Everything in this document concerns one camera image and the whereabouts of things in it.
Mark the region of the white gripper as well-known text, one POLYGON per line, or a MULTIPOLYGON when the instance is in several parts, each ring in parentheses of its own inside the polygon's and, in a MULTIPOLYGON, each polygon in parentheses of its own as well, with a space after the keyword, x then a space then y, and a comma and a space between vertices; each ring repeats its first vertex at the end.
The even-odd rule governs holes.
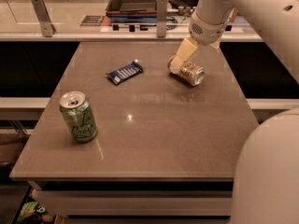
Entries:
POLYGON ((218 49, 226 24, 227 15, 225 13, 205 12, 204 10, 193 12, 189 24, 190 36, 182 40, 177 53, 170 58, 170 72, 177 74, 180 71, 197 51, 198 43, 204 46, 210 44, 212 48, 218 49))

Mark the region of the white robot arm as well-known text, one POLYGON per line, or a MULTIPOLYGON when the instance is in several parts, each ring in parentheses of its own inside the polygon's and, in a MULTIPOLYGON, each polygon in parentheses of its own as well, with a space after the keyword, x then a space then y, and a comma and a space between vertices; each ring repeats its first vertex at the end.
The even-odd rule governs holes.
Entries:
MULTIPOLYGON (((199 45, 215 42, 237 10, 281 62, 246 58, 234 66, 241 86, 258 97, 299 83, 298 0, 199 0, 168 67, 179 73, 199 45)), ((239 155, 229 224, 299 224, 299 109, 264 121, 239 155)))

